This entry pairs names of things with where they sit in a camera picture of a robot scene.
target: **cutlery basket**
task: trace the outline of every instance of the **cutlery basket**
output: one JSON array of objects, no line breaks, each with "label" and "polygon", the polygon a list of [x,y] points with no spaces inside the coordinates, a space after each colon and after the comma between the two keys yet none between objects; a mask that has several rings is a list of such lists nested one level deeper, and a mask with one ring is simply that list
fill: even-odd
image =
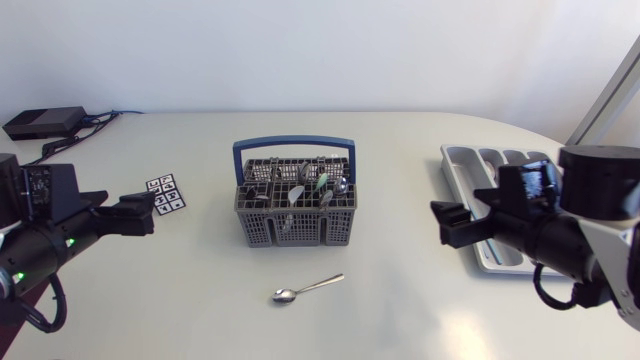
[{"label": "cutlery basket", "polygon": [[[242,166],[242,150],[274,145],[323,145],[346,148],[348,158],[248,159]],[[352,140],[326,136],[268,136],[233,144],[236,172],[234,209],[249,247],[348,245],[357,207],[356,157]],[[303,163],[308,163],[306,181],[299,182]],[[314,191],[318,179],[328,180]],[[320,199],[336,182],[347,179],[346,194],[335,196],[327,206]],[[298,185],[304,191],[293,205],[288,194]]]}]

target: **blue handle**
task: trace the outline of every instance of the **blue handle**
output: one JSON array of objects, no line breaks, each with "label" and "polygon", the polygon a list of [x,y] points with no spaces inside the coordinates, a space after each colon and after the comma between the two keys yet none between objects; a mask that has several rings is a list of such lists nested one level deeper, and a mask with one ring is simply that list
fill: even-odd
[{"label": "blue handle", "polygon": [[238,186],[244,184],[242,150],[274,145],[322,145],[348,149],[349,169],[351,171],[349,174],[349,182],[352,184],[356,183],[356,144],[353,140],[331,136],[279,135],[241,140],[233,143],[233,163],[236,168],[236,181],[238,182]]}]

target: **black cable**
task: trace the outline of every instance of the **black cable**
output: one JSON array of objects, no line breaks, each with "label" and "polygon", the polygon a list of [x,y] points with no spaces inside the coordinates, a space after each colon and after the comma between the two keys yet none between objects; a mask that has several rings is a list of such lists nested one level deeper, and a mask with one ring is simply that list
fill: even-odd
[{"label": "black cable", "polygon": [[[56,148],[51,148],[51,150],[49,150],[49,151],[48,151],[48,152],[46,152],[46,153],[43,151],[42,157],[40,157],[39,159],[37,159],[37,160],[35,160],[35,161],[32,161],[32,162],[30,162],[30,163],[28,163],[28,164],[25,164],[25,165],[38,165],[38,164],[40,164],[41,162],[43,162],[43,161],[45,161],[45,160],[47,160],[47,159],[51,158],[52,156],[54,156],[54,155],[56,155],[56,154],[59,154],[59,153],[61,153],[61,152],[65,151],[65,150],[67,150],[67,149],[70,149],[70,148],[72,148],[72,147],[74,147],[74,146],[78,145],[78,144],[79,144],[79,143],[81,143],[82,141],[84,141],[84,140],[86,140],[86,139],[88,139],[88,138],[92,137],[93,135],[97,134],[98,132],[100,132],[100,131],[101,131],[102,129],[104,129],[107,125],[109,125],[109,123],[110,123],[111,121],[113,121],[115,118],[117,118],[120,114],[122,114],[122,113],[124,113],[124,112],[112,111],[112,112],[105,113],[105,114],[93,115],[93,116],[89,116],[89,117],[87,117],[87,118],[86,118],[86,119],[87,119],[87,120],[86,120],[86,121],[87,121],[87,124],[91,124],[90,126],[95,126],[95,127],[94,127],[94,129],[93,129],[93,131],[92,131],[91,133],[89,133],[88,135],[83,136],[83,137],[77,137],[77,136],[76,136],[76,137],[75,137],[75,141],[73,141],[73,142],[71,142],[71,144],[66,145],[66,146],[63,146],[63,147],[61,147],[61,148],[58,148],[58,149],[56,149]],[[95,120],[97,120],[99,117],[103,117],[103,116],[106,116],[106,115],[109,115],[109,118],[108,118],[108,119],[106,119],[106,120],[102,120],[102,121],[98,121],[98,122],[94,122],[94,121],[95,121]]]},{"label": "black cable", "polygon": [[64,290],[62,289],[60,279],[58,279],[58,275],[56,273],[49,275],[49,283],[51,284],[51,288],[55,294],[53,299],[56,300],[56,304],[58,306],[53,323],[49,323],[40,311],[20,299],[22,309],[27,313],[26,320],[37,329],[46,333],[52,333],[60,330],[64,325],[64,322],[67,320],[67,299],[64,294]]},{"label": "black cable", "polygon": [[571,292],[571,300],[567,302],[556,300],[546,291],[544,291],[544,289],[542,288],[542,284],[540,284],[540,278],[543,268],[544,265],[542,263],[538,263],[536,265],[536,270],[533,272],[533,286],[536,288],[536,292],[538,293],[540,300],[542,300],[543,303],[547,304],[547,306],[556,310],[569,310],[576,306],[575,292],[573,291]]}]

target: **power cord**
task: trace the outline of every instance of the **power cord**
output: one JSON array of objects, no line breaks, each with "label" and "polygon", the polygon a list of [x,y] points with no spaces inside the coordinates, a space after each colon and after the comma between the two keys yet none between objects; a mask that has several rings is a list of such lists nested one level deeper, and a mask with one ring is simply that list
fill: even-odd
[{"label": "power cord", "polygon": [[559,301],[554,297],[552,297],[551,295],[549,295],[546,291],[544,291],[544,289],[542,288],[542,284],[540,284],[540,278],[542,275],[543,268],[544,268],[544,265],[542,263],[538,263],[536,265],[535,271],[533,272],[533,286],[535,287],[536,292],[540,297],[540,300],[542,300],[543,303],[547,304],[547,306],[556,310],[569,310],[574,306],[576,306],[577,300],[576,300],[575,287],[574,287],[574,291],[571,292],[571,300],[567,302]]},{"label": "power cord", "polygon": [[[81,128],[92,128],[93,127],[93,131],[90,132],[88,135],[79,137],[79,136],[73,136],[70,138],[66,138],[66,139],[62,139],[62,140],[58,140],[58,141],[54,141],[54,142],[50,142],[50,143],[46,143],[44,145],[42,145],[42,155],[39,159],[34,160],[28,164],[25,165],[38,165],[41,162],[51,158],[52,156],[59,154],[65,150],[68,150],[70,148],[72,148],[75,145],[78,145],[79,143],[83,142],[84,140],[92,137],[93,135],[97,134],[98,132],[100,132],[102,129],[104,129],[107,125],[109,125],[109,123],[111,121],[113,121],[115,118],[117,118],[118,116],[120,116],[121,114],[144,114],[143,112],[140,111],[117,111],[117,110],[113,110],[113,111],[109,111],[106,113],[102,113],[102,114],[98,114],[98,115],[87,115],[82,119],[82,124],[80,125]],[[105,116],[108,116],[108,118],[106,120],[100,120],[100,118],[103,118]]]},{"label": "power cord", "polygon": [[51,284],[51,288],[55,294],[53,299],[56,300],[58,306],[56,310],[56,317],[53,319],[52,323],[49,323],[44,315],[42,315],[42,313],[35,307],[20,298],[20,305],[27,314],[26,320],[38,330],[44,331],[45,333],[52,333],[60,330],[64,325],[64,322],[67,320],[67,298],[56,273],[49,275],[49,283]]}]

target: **cutlery tray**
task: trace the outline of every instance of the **cutlery tray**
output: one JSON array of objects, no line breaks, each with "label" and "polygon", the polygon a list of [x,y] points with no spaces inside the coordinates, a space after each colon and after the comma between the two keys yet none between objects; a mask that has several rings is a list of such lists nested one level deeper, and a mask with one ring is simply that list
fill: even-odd
[{"label": "cutlery tray", "polygon": [[[349,158],[269,158],[248,159],[242,165],[241,151],[274,145],[323,145],[349,150]],[[344,246],[349,244],[353,217],[357,207],[355,144],[352,140],[325,136],[269,136],[233,145],[236,171],[234,209],[238,214],[249,247],[278,246]],[[304,184],[298,182],[303,163],[309,171]],[[314,192],[318,179],[328,180]],[[348,191],[335,196],[325,207],[320,198],[336,182],[346,178]],[[288,194],[298,185],[304,191],[296,202],[289,203]]]},{"label": "cutlery tray", "polygon": [[[490,148],[466,145],[443,145],[442,170],[457,202],[471,211],[474,219],[489,214],[489,206],[473,196],[475,189],[496,188],[498,167],[527,159],[550,160],[557,178],[562,176],[551,158],[542,151]],[[533,274],[534,263],[526,255],[493,239],[475,243],[474,251],[480,268],[489,273]],[[545,268],[543,275],[560,275]]]}]

